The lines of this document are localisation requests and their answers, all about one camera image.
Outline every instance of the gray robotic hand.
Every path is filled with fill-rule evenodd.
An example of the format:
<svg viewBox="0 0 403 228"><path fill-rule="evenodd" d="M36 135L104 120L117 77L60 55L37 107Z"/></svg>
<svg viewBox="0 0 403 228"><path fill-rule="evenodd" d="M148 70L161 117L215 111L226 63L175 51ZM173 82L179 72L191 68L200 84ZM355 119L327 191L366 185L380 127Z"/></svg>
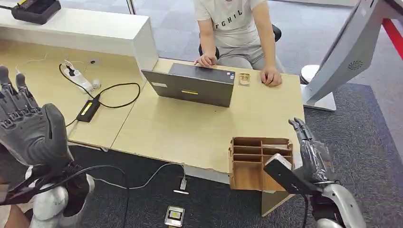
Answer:
<svg viewBox="0 0 403 228"><path fill-rule="evenodd" d="M312 184L334 181L335 169L325 144L315 138L304 121L294 118L288 122L294 127L300 144L304 179Z"/></svg>
<svg viewBox="0 0 403 228"><path fill-rule="evenodd" d="M0 143L24 165L70 162L66 125L58 108L38 107L21 73L16 77L17 92L5 66L0 66L0 84Z"/></svg>

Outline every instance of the cardboard box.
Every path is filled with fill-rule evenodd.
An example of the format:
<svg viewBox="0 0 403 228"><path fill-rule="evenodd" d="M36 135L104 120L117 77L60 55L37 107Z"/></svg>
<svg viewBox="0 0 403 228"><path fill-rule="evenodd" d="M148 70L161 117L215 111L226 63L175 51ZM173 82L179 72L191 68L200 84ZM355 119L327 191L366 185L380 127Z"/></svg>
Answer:
<svg viewBox="0 0 403 228"><path fill-rule="evenodd" d="M292 151L293 145L289 139L232 138L229 149L231 189L285 191L264 172L263 167L267 160L276 153L294 164Z"/></svg>

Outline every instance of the gray carpet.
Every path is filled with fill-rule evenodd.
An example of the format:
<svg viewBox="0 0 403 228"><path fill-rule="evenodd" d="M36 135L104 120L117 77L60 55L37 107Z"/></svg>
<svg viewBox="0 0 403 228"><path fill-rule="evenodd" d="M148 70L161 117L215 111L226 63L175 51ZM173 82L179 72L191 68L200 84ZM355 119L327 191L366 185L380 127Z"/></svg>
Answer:
<svg viewBox="0 0 403 228"><path fill-rule="evenodd" d="M328 145L340 181L353 193L367 227L403 227L403 166L369 86L346 84L335 92L338 111L306 109L306 121ZM129 175L131 186L143 184L163 163L119 152L71 147L84 167L114 164ZM0 173L8 180L22 177L24 167L0 153ZM119 173L94 171L94 177L121 183ZM166 228L168 205L186 209L185 228L297 228L304 202L295 196L267 217L260 216L260 193L230 190L228 185L189 178L189 195L173 193L181 180L180 167L166 167L149 186L131 191L126 227ZM124 190L96 183L96 197L85 224L92 228L120 227ZM313 228L312 216L308 228Z"/></svg>

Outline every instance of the power adapter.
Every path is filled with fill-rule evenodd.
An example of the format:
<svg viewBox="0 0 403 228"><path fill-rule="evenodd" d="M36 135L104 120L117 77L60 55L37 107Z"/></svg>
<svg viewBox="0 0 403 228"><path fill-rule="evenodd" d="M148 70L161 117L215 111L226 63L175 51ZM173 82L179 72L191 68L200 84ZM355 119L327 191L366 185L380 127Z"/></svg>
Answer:
<svg viewBox="0 0 403 228"><path fill-rule="evenodd" d="M100 94L94 97L93 100L88 100L81 111L78 113L76 119L89 123L97 112L101 103L99 102Z"/></svg>
<svg viewBox="0 0 403 228"><path fill-rule="evenodd" d="M43 25L60 9L57 0L22 0L15 7L1 7L11 10L17 20Z"/></svg>

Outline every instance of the small card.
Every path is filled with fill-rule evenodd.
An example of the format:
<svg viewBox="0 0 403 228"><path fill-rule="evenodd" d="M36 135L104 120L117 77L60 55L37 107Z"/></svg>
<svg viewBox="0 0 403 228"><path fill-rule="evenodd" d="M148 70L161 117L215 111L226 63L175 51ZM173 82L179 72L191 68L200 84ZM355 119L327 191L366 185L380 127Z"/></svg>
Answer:
<svg viewBox="0 0 403 228"><path fill-rule="evenodd" d="M240 73L239 85L250 86L250 75L248 73Z"/></svg>

